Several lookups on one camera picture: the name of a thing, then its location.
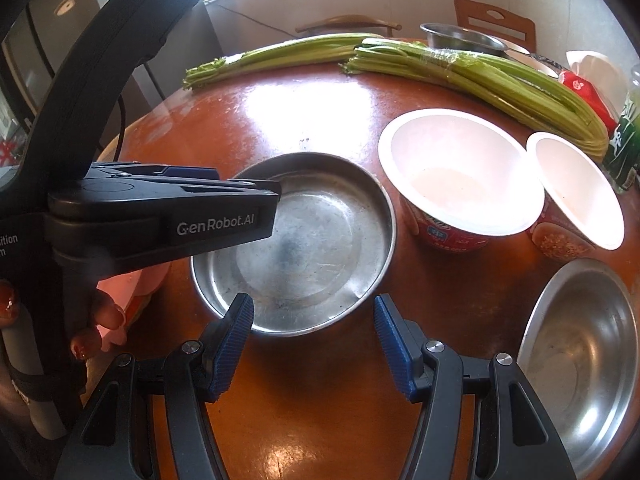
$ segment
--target bowl rim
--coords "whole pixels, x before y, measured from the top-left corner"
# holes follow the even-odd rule
[[[566,283],[569,282],[569,280],[571,280],[574,276],[577,276],[584,272],[597,272],[599,274],[603,274],[617,286],[618,290],[625,298],[625,303],[628,311],[627,313],[629,314],[632,321],[631,332],[635,340],[636,362],[634,366],[633,376],[629,379],[628,382],[628,384],[631,384],[632,387],[628,391],[628,393],[625,394],[625,398],[620,399],[620,408],[616,412],[616,420],[613,421],[612,419],[610,422],[609,429],[607,430],[608,436],[606,442],[602,446],[600,452],[589,463],[587,463],[586,465],[582,465],[582,470],[580,471],[578,478],[584,478],[590,472],[592,472],[596,468],[598,463],[602,460],[602,458],[610,451],[609,446],[615,439],[616,433],[622,425],[626,412],[628,411],[628,407],[636,394],[636,390],[638,389],[638,361],[640,360],[638,320],[634,311],[633,300],[631,298],[631,295],[629,294],[628,289],[625,286],[625,283],[608,265],[593,258],[578,258],[562,266],[558,270],[558,272],[556,272],[551,277],[551,279],[545,285],[545,288],[540,293],[540,296],[538,297],[538,300],[533,307],[533,311],[529,316],[529,320],[527,321],[527,327],[525,328],[524,335],[522,336],[520,348],[518,349],[518,357],[516,358],[518,366],[526,376],[531,356],[533,354],[534,344],[536,342],[536,339],[538,338],[538,333],[540,332],[540,329],[542,328],[542,325],[544,323],[546,313],[553,303],[553,298],[556,297],[558,292],[564,287]]]
[[[490,42],[492,42],[494,44],[479,43],[478,41],[468,40],[467,38],[456,38],[457,40],[460,40],[460,41],[466,41],[467,43],[472,43],[474,45],[482,46],[484,48],[492,48],[493,50],[498,50],[500,52],[505,52],[505,51],[507,51],[509,49],[509,47],[507,46],[506,43],[504,43],[499,38],[496,38],[495,36],[491,36],[490,34],[485,34],[484,32],[479,32],[477,30],[473,30],[472,28],[460,27],[459,25],[451,25],[450,23],[435,23],[435,22],[433,22],[433,23],[421,23],[420,24],[420,29],[423,32],[428,32],[430,34],[435,34],[436,36],[440,36],[441,38],[453,38],[453,36],[450,35],[450,34],[446,34],[446,33],[441,32],[439,30],[435,30],[433,28],[434,26],[452,27],[452,28],[456,28],[457,30],[462,30],[464,32],[468,32],[469,34],[472,34],[472,35],[484,36]]]
[[[542,183],[536,178],[533,168],[530,168],[530,171],[527,172],[530,173],[530,176],[532,178],[532,188],[535,188],[535,191],[532,192],[532,197],[529,201],[530,213],[529,215],[525,216],[524,221],[518,224],[512,223],[506,228],[503,226],[496,226],[494,224],[489,225],[487,222],[480,224],[478,222],[475,222],[471,218],[462,219],[456,215],[449,214],[446,210],[428,200],[427,198],[423,197],[415,190],[411,183],[409,183],[409,181],[398,169],[398,166],[396,165],[396,162],[394,161],[392,155],[391,145],[395,134],[402,126],[413,120],[430,116],[456,117],[459,119],[474,122],[476,124],[480,124],[481,126],[484,126],[491,130],[494,134],[497,134],[498,136],[505,139],[518,153],[522,164],[530,166],[530,160],[527,157],[527,152],[518,143],[518,141],[511,137],[510,134],[505,132],[503,129],[499,128],[493,123],[490,123],[489,121],[486,121],[475,115],[468,114],[466,112],[450,110],[448,108],[427,108],[422,110],[414,110],[413,112],[405,113],[392,120],[382,131],[382,134],[380,135],[380,141],[378,142],[378,157],[380,158],[380,164],[382,165],[382,168],[385,171],[389,181],[400,192],[400,194],[410,203],[415,205],[418,209],[430,216],[433,216],[435,219],[469,233],[484,236],[509,236],[521,233],[531,227],[533,223],[539,218],[540,213],[542,213],[542,208],[544,207],[545,202],[545,190],[542,186]]]
[[[396,220],[396,210],[394,208],[394,204],[393,204],[393,202],[391,200],[391,197],[389,196],[389,193],[386,191],[385,187],[382,185],[380,180],[371,171],[366,170],[361,165],[357,164],[356,162],[353,162],[352,160],[349,160],[348,158],[344,158],[343,156],[334,155],[332,153],[308,152],[308,151],[281,153],[279,155],[268,156],[267,158],[264,158],[263,160],[260,160],[260,161],[254,163],[254,164],[251,164],[250,166],[247,166],[246,168],[244,168],[241,171],[239,171],[236,174],[236,176],[234,176],[233,178],[242,178],[243,174],[246,174],[247,171],[254,169],[256,166],[260,166],[261,164],[267,162],[268,160],[273,160],[273,159],[276,159],[276,158],[293,158],[293,157],[297,157],[297,156],[323,156],[323,157],[326,157],[326,158],[330,158],[332,160],[338,160],[341,163],[346,163],[346,164],[349,164],[349,165],[353,166],[355,169],[359,170],[366,177],[368,177],[372,181],[372,183],[374,183],[376,185],[376,187],[378,188],[378,191],[382,194],[382,197],[385,200],[386,206],[388,207],[389,219],[390,219],[390,224],[391,224],[389,248],[388,248],[388,251],[386,253],[386,258],[385,258],[384,264],[382,265],[382,268],[380,269],[380,272],[376,276],[376,279],[373,281],[373,283],[371,283],[371,286],[364,292],[364,294],[360,298],[358,298],[358,300],[355,301],[347,309],[343,310],[340,314],[337,314],[336,316],[332,317],[331,319],[326,320],[325,322],[322,322],[320,324],[317,324],[317,325],[314,325],[314,326],[311,326],[311,327],[308,327],[308,328],[298,329],[298,330],[289,330],[289,331],[286,331],[286,332],[276,332],[276,331],[273,331],[273,330],[265,330],[263,327],[257,327],[255,325],[252,325],[251,332],[253,332],[255,334],[261,334],[261,335],[269,336],[269,337],[294,337],[294,336],[299,336],[299,335],[310,334],[312,332],[317,332],[318,330],[322,330],[323,328],[325,328],[325,327],[327,327],[329,325],[332,325],[332,324],[338,322],[339,320],[341,320],[342,318],[348,316],[351,312],[356,310],[361,304],[363,304],[365,301],[367,301],[373,295],[375,290],[378,288],[378,285],[382,282],[382,280],[385,277],[387,271],[389,270],[389,267],[391,265],[391,261],[393,259],[394,253],[396,252],[396,244],[398,243],[398,222]],[[202,288],[200,286],[200,282],[199,282],[198,277],[196,275],[196,269],[195,269],[195,266],[194,266],[194,261],[195,261],[196,258],[204,257],[206,255],[208,255],[208,253],[195,254],[195,255],[189,257],[189,272],[190,272],[190,276],[191,276],[191,283],[193,283],[193,286],[196,289],[196,293],[200,297],[200,301],[207,307],[207,309],[210,312],[212,312],[214,314],[214,316],[216,316],[218,319],[222,319],[223,314],[221,314],[219,311],[217,311],[213,307],[213,305],[209,302],[209,300],[207,299],[205,293],[203,292],[203,290],[202,290]]]
[[[533,70],[537,70],[538,72],[543,73],[544,75],[547,75],[550,78],[558,79],[560,77],[560,75],[557,72],[555,72],[551,67],[545,65],[544,63],[542,63],[541,61],[538,61],[537,59],[532,58],[530,54],[523,54],[521,52],[518,52],[517,50],[513,50],[512,48],[507,50],[505,54],[512,61],[529,66]]]
[[[600,233],[595,233],[593,229],[589,229],[589,227],[584,222],[582,222],[571,211],[569,207],[567,207],[562,197],[556,192],[555,187],[551,184],[551,181],[546,177],[546,173],[542,170],[542,167],[538,162],[536,147],[538,146],[538,143],[541,140],[554,140],[555,142],[560,142],[561,144],[564,144],[565,146],[568,146],[569,148],[571,148],[591,168],[591,171],[593,171],[593,173],[596,174],[596,177],[597,179],[600,180],[601,184],[603,185],[603,188],[609,189],[610,194],[615,199],[613,201],[613,203],[615,204],[613,206],[613,210],[610,210],[609,213],[611,214],[612,223],[616,222],[619,227],[618,231],[620,232],[620,235],[617,238],[612,238],[610,236],[609,237],[602,236],[600,235]],[[528,154],[528,157],[531,159],[533,167],[535,168],[536,174],[538,175],[540,182],[542,182],[542,185],[545,187],[546,192],[553,199],[553,201],[560,208],[560,210],[565,214],[565,216],[571,221],[571,223],[573,223],[578,228],[578,230],[582,234],[584,234],[591,242],[596,244],[598,247],[601,247],[609,251],[613,251],[622,245],[622,242],[625,239],[625,220],[624,220],[624,217],[622,216],[622,209],[620,208],[620,202],[616,197],[615,191],[613,191],[613,188],[609,184],[607,177],[604,176],[604,174],[596,166],[595,162],[593,162],[581,149],[574,146],[568,140],[565,140],[562,137],[559,137],[555,134],[550,134],[548,132],[536,132],[531,136],[529,136],[529,139],[527,139],[527,154]]]
[[[503,42],[507,46],[507,50],[514,50],[516,52],[524,54],[525,56],[529,56],[529,57],[531,56],[531,53],[522,45],[514,43],[513,41],[505,40],[504,38],[499,38],[498,36],[491,36],[491,37],[495,38],[498,41]]]

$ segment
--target orange table surface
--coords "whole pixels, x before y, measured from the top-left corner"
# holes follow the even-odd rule
[[[343,75],[335,65],[242,76],[178,91],[127,131],[121,160],[218,168],[222,178],[270,156],[313,151],[340,155],[371,171],[398,215],[398,243],[377,292],[407,319],[459,354],[517,355],[529,315],[561,267],[526,234],[497,238],[467,254],[425,248],[402,221],[398,192],[380,167],[382,129],[419,108],[453,108],[485,118],[520,143],[530,130],[483,102],[438,86],[378,74]],[[620,197],[626,236],[597,251],[638,298],[640,196]],[[191,283],[187,260],[172,265],[161,290],[129,333],[126,351],[166,355],[196,338],[214,316]],[[92,384],[98,364],[90,364]],[[636,394],[599,478],[638,420]],[[398,478],[419,411],[396,391],[372,321],[372,301],[307,336],[248,340],[230,390],[209,405],[232,480],[392,480]],[[452,478],[466,478],[473,402],[463,418]],[[163,480],[175,479],[161,397],[154,399]]]

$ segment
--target plastic bottle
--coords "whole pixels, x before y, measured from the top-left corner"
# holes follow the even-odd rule
[[[631,86],[618,126],[602,162],[616,192],[629,189],[640,166],[640,65],[631,69]]]

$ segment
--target red label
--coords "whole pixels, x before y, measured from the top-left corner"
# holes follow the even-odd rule
[[[452,253],[466,253],[484,247],[489,241],[487,236],[457,229],[427,215],[403,196],[400,199],[407,227],[412,234],[429,245]]]
[[[527,231],[540,251],[558,262],[570,262],[589,256],[594,246],[545,193],[542,213]]]
[[[573,72],[569,72],[568,70],[562,70],[558,81],[573,90],[586,101],[593,111],[596,112],[598,117],[602,119],[602,122],[609,132],[609,137],[611,137],[613,130],[618,126],[618,122],[609,114],[609,110],[607,110],[607,107],[602,102],[596,87],[586,79],[583,79],[579,75],[575,75]]]

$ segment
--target paper bowl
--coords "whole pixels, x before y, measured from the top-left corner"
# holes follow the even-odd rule
[[[549,258],[568,262],[590,256],[594,246],[613,251],[622,245],[622,210],[606,177],[580,149],[554,134],[538,132],[527,153],[548,197],[529,230]]]
[[[404,114],[383,130],[378,154],[411,231],[444,250],[464,252],[522,232],[542,211],[544,189],[523,147],[471,114]]]

